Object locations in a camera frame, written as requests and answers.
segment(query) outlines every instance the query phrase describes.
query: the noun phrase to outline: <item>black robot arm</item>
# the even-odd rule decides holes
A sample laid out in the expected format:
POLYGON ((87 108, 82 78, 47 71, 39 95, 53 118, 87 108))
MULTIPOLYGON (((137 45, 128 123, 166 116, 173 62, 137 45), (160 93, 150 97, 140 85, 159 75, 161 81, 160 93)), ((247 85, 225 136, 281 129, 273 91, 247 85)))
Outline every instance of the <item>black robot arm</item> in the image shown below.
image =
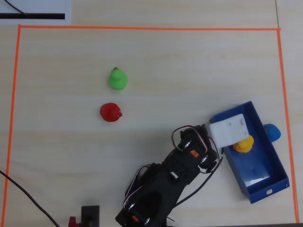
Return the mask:
POLYGON ((134 179, 125 194, 116 221, 123 227, 163 227, 184 188, 205 169, 216 166, 218 153, 209 141, 205 125, 184 126, 181 141, 161 164, 151 164, 134 179))

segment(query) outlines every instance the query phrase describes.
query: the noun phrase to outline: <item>green rubber duck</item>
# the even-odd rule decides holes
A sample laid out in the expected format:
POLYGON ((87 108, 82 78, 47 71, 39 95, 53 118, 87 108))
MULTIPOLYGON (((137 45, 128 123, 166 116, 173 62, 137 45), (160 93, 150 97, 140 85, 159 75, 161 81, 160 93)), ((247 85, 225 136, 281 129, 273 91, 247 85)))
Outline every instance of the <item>green rubber duck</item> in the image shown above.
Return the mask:
POLYGON ((128 82, 127 75, 122 70, 115 67, 110 73, 108 83, 115 90, 122 90, 128 82))

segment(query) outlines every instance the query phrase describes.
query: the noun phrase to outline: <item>blue tray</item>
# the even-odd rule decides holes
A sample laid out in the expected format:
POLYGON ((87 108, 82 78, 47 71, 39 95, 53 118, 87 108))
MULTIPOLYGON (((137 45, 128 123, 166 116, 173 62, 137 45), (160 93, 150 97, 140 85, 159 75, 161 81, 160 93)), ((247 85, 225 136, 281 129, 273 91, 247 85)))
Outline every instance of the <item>blue tray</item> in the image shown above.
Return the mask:
POLYGON ((254 203, 289 187, 289 180, 252 101, 216 114, 210 122, 222 121, 240 113, 244 115, 248 131, 254 138, 252 150, 239 153, 228 146, 223 151, 242 193, 254 203))

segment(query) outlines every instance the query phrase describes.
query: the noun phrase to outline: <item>orange tape border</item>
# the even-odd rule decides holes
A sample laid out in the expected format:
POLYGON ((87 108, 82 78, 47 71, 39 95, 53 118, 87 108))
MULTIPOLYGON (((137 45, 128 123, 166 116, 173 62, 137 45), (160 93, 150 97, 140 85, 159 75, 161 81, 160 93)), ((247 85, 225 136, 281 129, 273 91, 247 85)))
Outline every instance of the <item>orange tape border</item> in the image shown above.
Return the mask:
MULTIPOLYGON (((282 48, 280 39, 280 28, 188 28, 188 27, 129 27, 129 26, 32 26, 32 25, 18 25, 17 34, 17 45, 16 45, 16 55, 15 55, 15 67, 14 67, 14 77, 13 77, 13 88, 11 97, 11 108, 10 108, 10 122, 9 122, 9 142, 8 142, 8 154, 7 154, 7 164, 6 164, 6 174, 9 175, 9 164, 10 164, 10 154, 11 154, 11 143, 12 143, 12 133, 13 133, 13 122, 14 122, 14 108, 15 108, 15 93, 16 93, 16 82, 17 82, 17 68, 18 68, 18 57, 19 57, 19 46, 20 46, 20 35, 21 28, 57 28, 57 29, 116 29, 116 30, 162 30, 162 31, 276 31, 279 60, 280 60, 280 70, 281 70, 281 80, 283 88, 283 99, 285 108, 285 118, 288 136, 288 146, 289 146, 289 156, 290 156, 290 167, 291 167, 291 177, 292 177, 292 187, 293 187, 293 199, 294 199, 294 215, 296 223, 299 223, 298 207, 297 207, 297 196, 296 196, 296 185, 294 176, 294 158, 291 143, 291 133, 289 124, 289 115, 287 107, 287 97, 285 88, 285 78, 282 60, 282 48)), ((1 227, 4 227, 5 221, 5 211, 8 193, 8 179, 5 178, 4 184, 4 195, 3 195, 3 206, 2 206, 2 217, 1 217, 1 227)))

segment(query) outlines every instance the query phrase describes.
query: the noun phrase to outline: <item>red rubber duck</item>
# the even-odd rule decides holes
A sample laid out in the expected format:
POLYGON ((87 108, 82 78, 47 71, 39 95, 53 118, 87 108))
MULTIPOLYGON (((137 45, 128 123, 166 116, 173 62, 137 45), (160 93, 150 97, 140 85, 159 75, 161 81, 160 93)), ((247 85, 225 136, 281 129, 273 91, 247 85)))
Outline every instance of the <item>red rubber duck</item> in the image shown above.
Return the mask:
POLYGON ((115 103, 106 103, 101 106, 100 114, 107 122, 115 122, 122 117, 121 110, 115 103))

